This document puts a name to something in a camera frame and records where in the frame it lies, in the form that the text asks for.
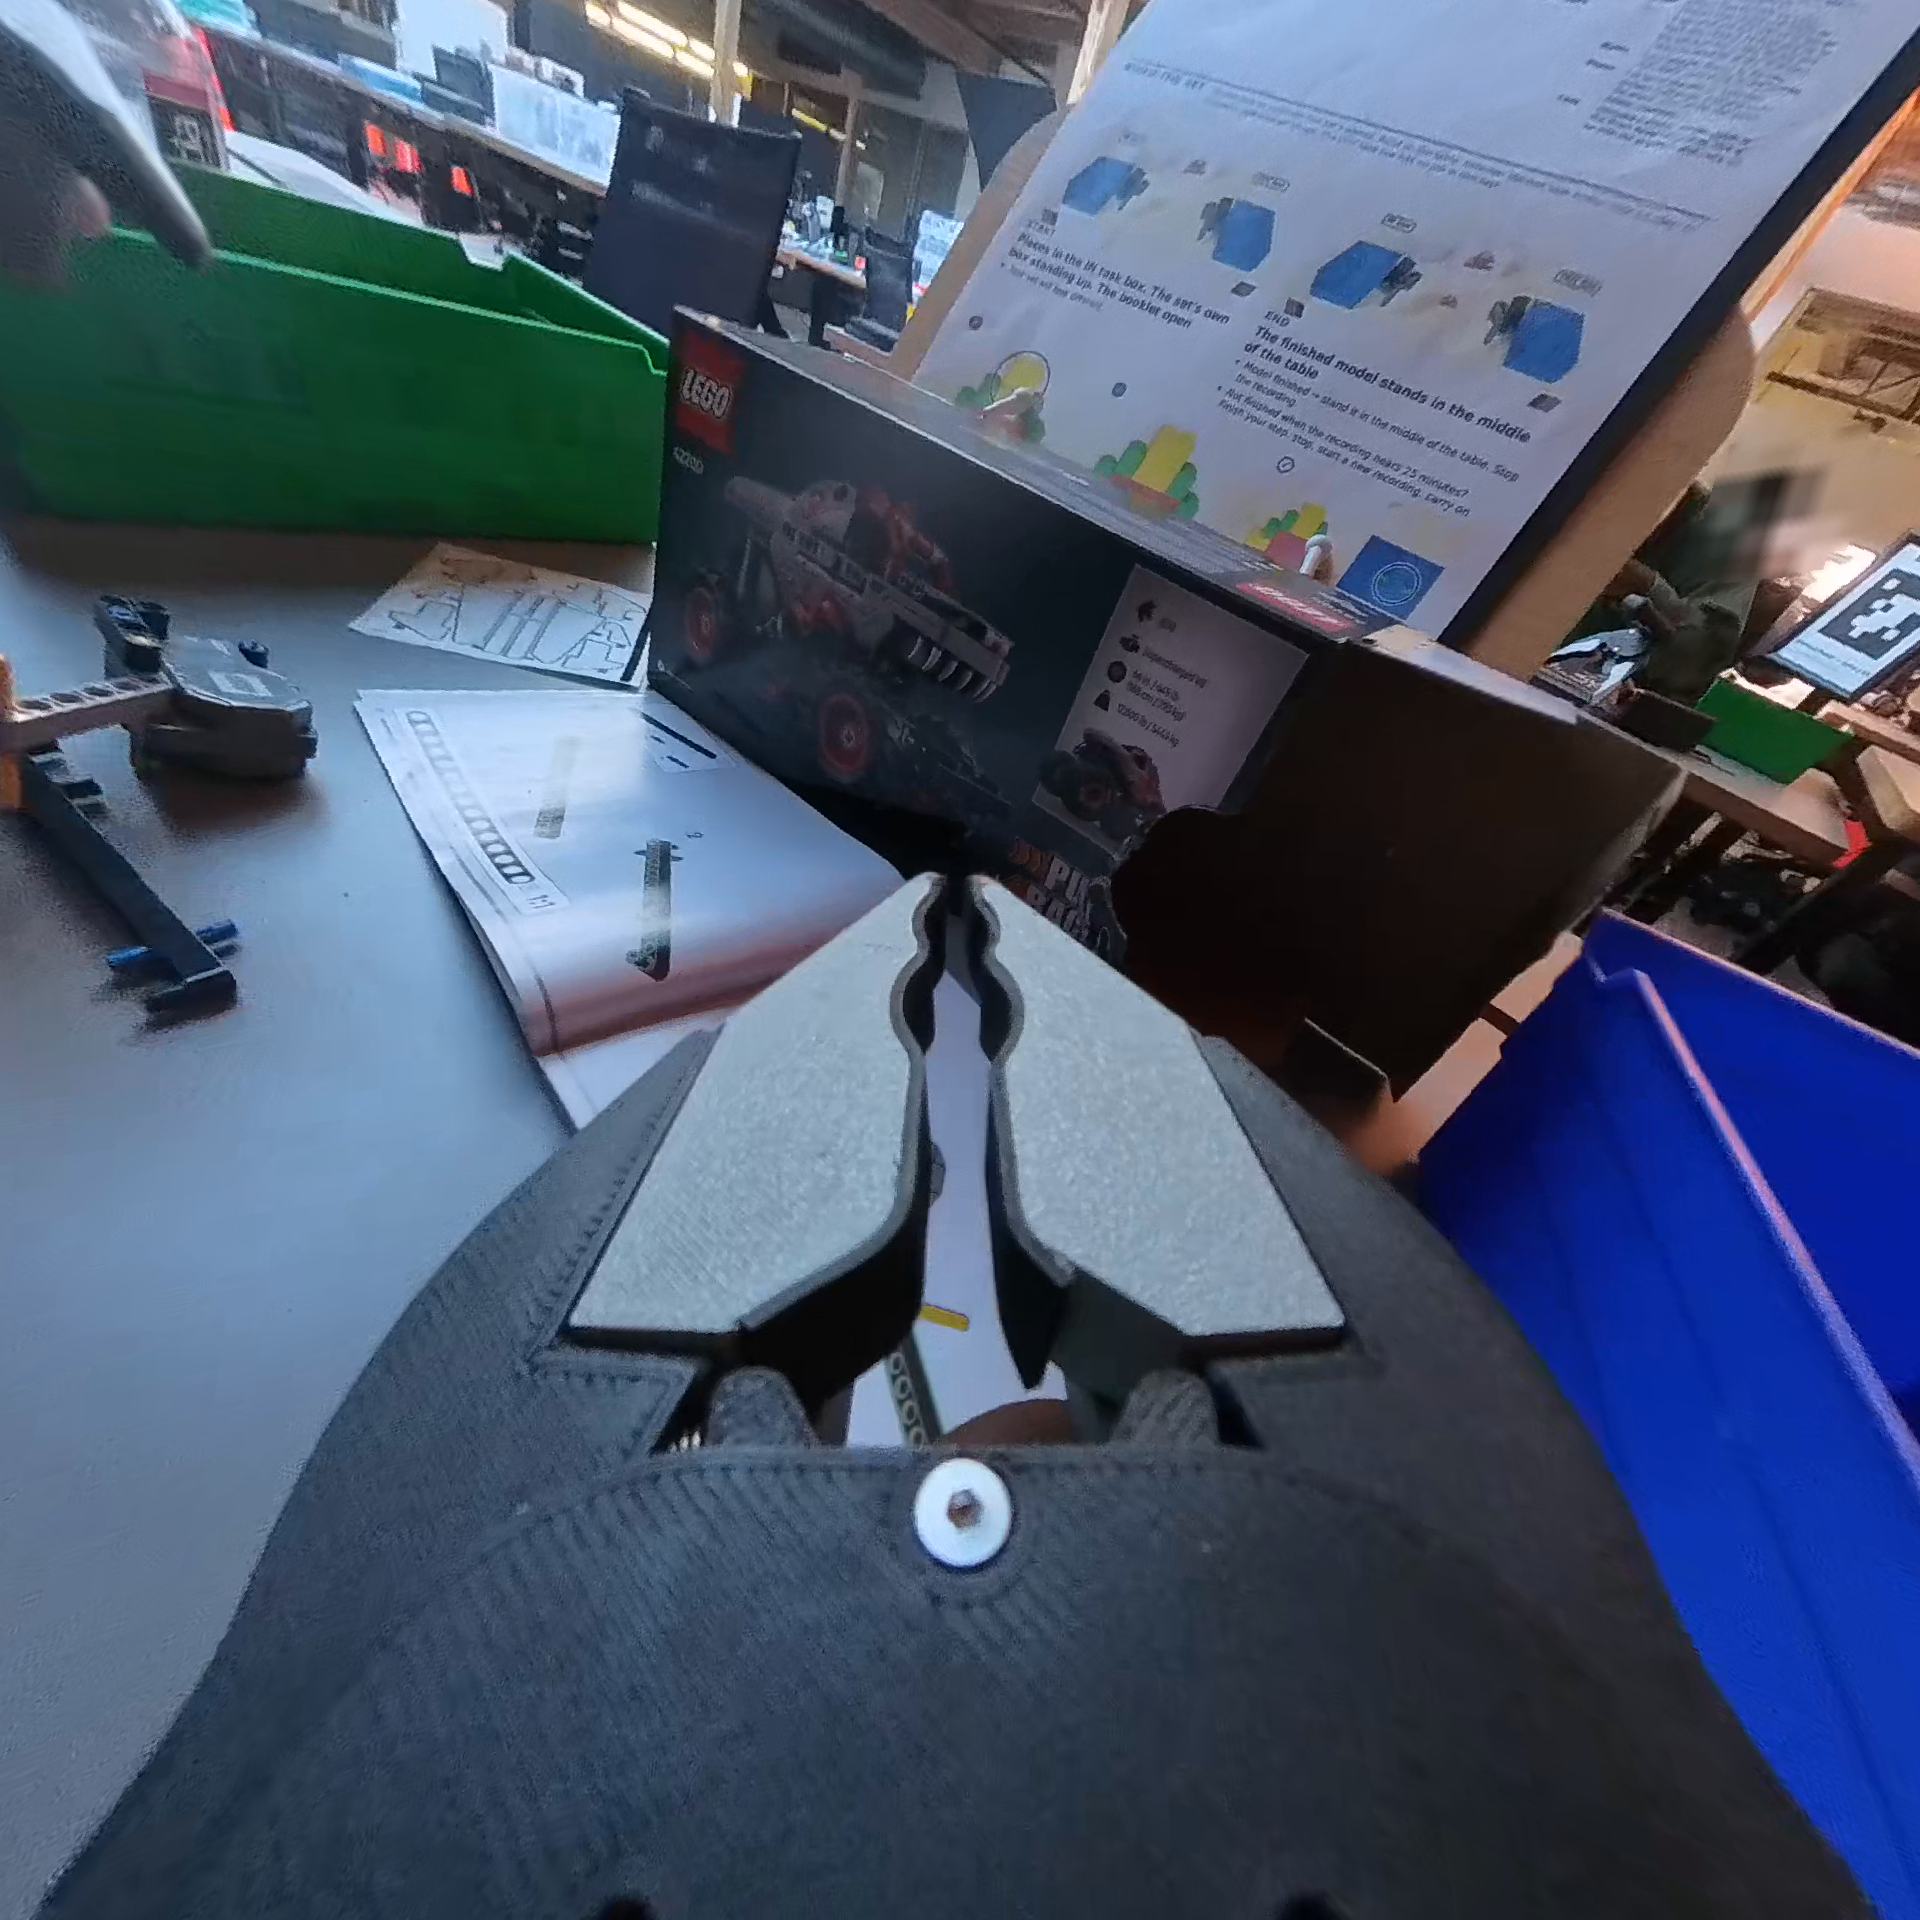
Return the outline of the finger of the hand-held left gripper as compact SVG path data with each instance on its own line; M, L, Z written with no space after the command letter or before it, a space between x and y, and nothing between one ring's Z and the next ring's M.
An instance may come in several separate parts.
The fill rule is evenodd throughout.
M64 278L72 241L129 216L188 269L212 244L164 158L148 79L194 78L200 46L168 1L2 4L2 269Z

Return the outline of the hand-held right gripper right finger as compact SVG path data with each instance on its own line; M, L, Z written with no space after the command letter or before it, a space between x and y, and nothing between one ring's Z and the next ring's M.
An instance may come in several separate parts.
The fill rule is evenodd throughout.
M1188 1022L994 880L967 885L999 1329L1027 1388L1330 1353L1346 1313Z

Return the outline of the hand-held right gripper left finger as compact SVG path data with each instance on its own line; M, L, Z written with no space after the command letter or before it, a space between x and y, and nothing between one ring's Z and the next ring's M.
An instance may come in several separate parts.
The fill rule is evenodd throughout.
M692 1052L600 1233L568 1341L779 1374L809 1414L924 1302L947 885L920 876Z

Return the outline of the grey beam with yellow pin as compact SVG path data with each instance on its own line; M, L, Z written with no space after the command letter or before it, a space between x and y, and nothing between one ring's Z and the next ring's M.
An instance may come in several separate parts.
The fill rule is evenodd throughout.
M104 671L41 695L5 691L2 753L23 760L72 736L129 733L140 773L176 766L236 781L300 780L319 753L314 704L256 643L180 631L154 599L101 593Z

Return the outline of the long black brick beam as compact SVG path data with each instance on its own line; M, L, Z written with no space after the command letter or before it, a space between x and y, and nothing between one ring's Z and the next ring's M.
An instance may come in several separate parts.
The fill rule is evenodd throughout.
M101 788L74 775L57 747L15 756L15 769L17 811L129 935L104 959L109 979L138 992L156 1023L215 1016L233 1008L237 980L228 953L237 945L237 925L228 919L203 927L180 921L91 820L84 801L99 799Z

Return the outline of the white instruction booklet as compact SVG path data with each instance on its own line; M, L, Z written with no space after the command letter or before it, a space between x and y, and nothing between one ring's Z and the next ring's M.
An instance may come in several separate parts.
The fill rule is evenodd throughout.
M573 1127L464 1261L527 1285L545 1366L632 1371L639 1353L569 1344L568 1313L692 1052L906 880L656 700L387 687L356 710ZM924 1302L856 1380L853 1440L1063 1436L1058 1377L1017 1382L992 1304L987 1064L947 969L929 1127Z

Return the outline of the green plastic bin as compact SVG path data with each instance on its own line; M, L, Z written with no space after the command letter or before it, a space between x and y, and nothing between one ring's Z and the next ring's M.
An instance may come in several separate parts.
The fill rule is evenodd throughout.
M185 168L138 229L5 276L5 508L377 536L652 543L667 344L533 259Z

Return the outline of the blue plastic bin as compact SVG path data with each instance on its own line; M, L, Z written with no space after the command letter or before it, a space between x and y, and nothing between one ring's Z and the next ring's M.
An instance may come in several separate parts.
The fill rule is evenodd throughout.
M1919 1916L1919 1057L1602 913L1420 1159L1691 1640Z

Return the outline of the black toy truck box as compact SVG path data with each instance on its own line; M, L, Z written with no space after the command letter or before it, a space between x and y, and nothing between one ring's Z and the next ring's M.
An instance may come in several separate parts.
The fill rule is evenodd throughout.
M915 871L1205 1033L1405 1091L1612 891L1677 767L831 351L680 308L650 673Z

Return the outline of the white sticker sheet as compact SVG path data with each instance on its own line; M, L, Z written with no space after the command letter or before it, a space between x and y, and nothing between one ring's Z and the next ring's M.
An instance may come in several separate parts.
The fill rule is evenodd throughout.
M565 681L636 685L650 611L650 591L441 542L351 631Z

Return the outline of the black office chair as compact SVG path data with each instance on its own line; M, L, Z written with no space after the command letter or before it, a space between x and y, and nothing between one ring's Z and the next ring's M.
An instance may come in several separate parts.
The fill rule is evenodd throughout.
M680 308L753 329L800 156L796 128L714 123L626 87L585 292L663 337Z

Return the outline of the small green bin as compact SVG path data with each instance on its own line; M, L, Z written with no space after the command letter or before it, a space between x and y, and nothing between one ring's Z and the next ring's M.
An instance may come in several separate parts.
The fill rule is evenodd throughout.
M1713 684L1697 712L1713 723L1698 742L1705 753L1776 784L1829 767L1850 742L1848 733L1819 717L1731 679Z

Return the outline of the wooden poster stand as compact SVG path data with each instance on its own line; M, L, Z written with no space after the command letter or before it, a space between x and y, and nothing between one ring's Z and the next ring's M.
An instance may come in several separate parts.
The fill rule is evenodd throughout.
M1745 308L1722 323L1648 419L1560 512L1549 536L1466 653L1524 681L1616 581L1731 437L1754 391L1757 351Z

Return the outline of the black white marker tag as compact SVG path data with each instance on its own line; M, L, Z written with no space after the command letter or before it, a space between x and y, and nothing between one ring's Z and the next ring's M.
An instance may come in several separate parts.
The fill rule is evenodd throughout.
M1856 704L1919 662L1919 532L1880 553L1768 656L1829 701Z

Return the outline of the white instruction poster board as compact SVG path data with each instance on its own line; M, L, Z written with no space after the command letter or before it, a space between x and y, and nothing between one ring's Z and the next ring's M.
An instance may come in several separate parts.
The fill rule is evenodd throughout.
M1915 91L1915 1L1147 4L920 384L1463 643Z

